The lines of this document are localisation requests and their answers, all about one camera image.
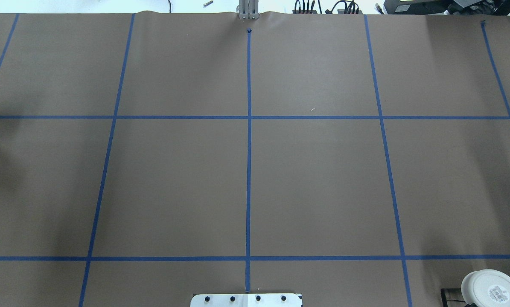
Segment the white cup lower rack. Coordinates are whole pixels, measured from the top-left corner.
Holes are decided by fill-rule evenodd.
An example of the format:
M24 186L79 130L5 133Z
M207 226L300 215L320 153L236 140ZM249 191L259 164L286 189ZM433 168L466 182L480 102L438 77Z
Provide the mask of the white cup lower rack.
M471 272L462 280L461 294L478 307L510 307L510 276L494 269Z

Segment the aluminium frame post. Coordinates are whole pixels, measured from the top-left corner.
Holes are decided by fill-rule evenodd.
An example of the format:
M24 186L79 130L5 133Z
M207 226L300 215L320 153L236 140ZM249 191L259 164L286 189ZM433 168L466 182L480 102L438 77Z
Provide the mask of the aluminium frame post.
M237 6L240 20L257 20L260 17L258 0L240 0Z

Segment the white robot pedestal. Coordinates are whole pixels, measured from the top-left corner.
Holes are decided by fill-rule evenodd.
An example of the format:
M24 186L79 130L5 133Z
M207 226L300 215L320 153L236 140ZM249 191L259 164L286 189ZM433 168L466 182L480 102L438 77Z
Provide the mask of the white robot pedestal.
M192 297L191 307L303 307L296 293L202 294Z

